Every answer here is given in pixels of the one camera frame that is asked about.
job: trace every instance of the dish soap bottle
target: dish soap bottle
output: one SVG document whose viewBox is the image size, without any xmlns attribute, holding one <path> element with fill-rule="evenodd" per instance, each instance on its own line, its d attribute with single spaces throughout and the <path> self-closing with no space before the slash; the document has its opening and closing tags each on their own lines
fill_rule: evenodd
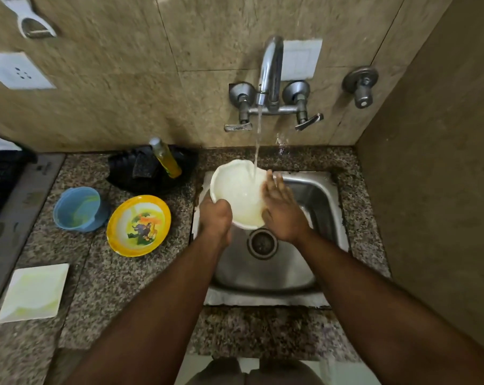
<svg viewBox="0 0 484 385">
<path fill-rule="evenodd" d="M 153 154 L 160 161 L 163 168 L 166 170 L 170 178 L 177 178 L 181 175 L 181 167 L 174 159 L 169 146 L 162 142 L 159 137 L 154 137 L 149 141 L 151 148 L 153 149 Z"/>
</svg>

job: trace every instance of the sink drain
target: sink drain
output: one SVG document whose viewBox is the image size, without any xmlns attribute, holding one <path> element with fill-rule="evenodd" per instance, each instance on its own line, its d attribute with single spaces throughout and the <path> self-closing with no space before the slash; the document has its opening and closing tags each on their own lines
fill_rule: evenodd
<svg viewBox="0 0 484 385">
<path fill-rule="evenodd" d="M 247 248 L 253 257 L 264 261 L 276 254 L 277 239 L 268 229 L 259 228 L 249 234 Z"/>
</svg>

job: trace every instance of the blue plastic cup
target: blue plastic cup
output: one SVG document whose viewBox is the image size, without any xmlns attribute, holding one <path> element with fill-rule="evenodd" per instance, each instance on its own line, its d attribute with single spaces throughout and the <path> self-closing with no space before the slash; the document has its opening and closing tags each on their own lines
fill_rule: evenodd
<svg viewBox="0 0 484 385">
<path fill-rule="evenodd" d="M 62 229 L 87 233 L 101 227 L 110 216 L 110 205 L 96 189 L 82 186 L 62 193 L 53 208 L 53 221 Z"/>
</svg>

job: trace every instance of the water stream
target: water stream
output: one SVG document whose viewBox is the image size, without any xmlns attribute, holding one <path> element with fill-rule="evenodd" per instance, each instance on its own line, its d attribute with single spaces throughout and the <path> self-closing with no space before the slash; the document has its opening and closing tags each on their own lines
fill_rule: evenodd
<svg viewBox="0 0 484 385">
<path fill-rule="evenodd" d="M 261 139 L 261 112 L 263 110 L 263 105 L 258 105 L 258 126 L 256 129 L 256 152 L 254 154 L 254 173 L 253 177 L 256 178 L 256 169 L 258 167 L 258 150 L 260 149 L 260 139 Z"/>
</svg>

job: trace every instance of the forearm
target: forearm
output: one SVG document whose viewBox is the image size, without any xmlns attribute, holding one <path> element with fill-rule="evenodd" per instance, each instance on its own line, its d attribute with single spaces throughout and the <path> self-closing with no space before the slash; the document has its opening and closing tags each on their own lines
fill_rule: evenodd
<svg viewBox="0 0 484 385">
<path fill-rule="evenodd" d="M 482 348 L 377 272 L 312 231 L 296 247 L 382 383 L 437 383 L 451 371 L 457 380 L 475 380 L 475 368 L 484 373 Z"/>
<path fill-rule="evenodd" d="M 206 233 L 102 333 L 71 383 L 173 384 L 222 248 Z"/>
</svg>

